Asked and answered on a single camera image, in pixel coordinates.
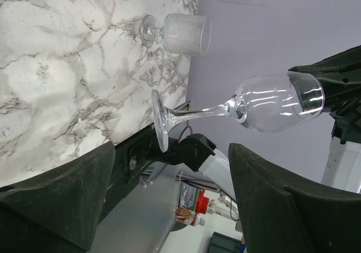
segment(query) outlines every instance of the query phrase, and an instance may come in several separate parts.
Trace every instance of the wine glass stem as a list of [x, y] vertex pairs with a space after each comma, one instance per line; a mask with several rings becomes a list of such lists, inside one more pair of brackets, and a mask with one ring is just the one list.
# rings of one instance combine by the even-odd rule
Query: wine glass stem
[[229, 116], [229, 117], [239, 118], [238, 116], [235, 117], [236, 108], [237, 108], [237, 103], [235, 101], [235, 98], [231, 98], [224, 104], [218, 105], [214, 108], [189, 110], [189, 111], [169, 109], [169, 114], [171, 117], [172, 126], [174, 126], [178, 123], [201, 117]]

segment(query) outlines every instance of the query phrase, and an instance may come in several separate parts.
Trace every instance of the red object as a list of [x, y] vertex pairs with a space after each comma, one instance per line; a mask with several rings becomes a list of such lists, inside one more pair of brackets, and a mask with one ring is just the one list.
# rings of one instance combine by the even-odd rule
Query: red object
[[209, 204], [209, 198], [204, 197], [205, 190], [201, 190], [197, 200], [196, 213], [197, 214], [206, 214]]

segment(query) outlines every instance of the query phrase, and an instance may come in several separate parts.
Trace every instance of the marble countertop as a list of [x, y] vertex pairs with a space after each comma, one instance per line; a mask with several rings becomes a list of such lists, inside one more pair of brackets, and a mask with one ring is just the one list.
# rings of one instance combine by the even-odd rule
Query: marble countertop
[[142, 46], [139, 26], [197, 0], [0, 0], [0, 187], [152, 122], [150, 95], [185, 101], [190, 58]]

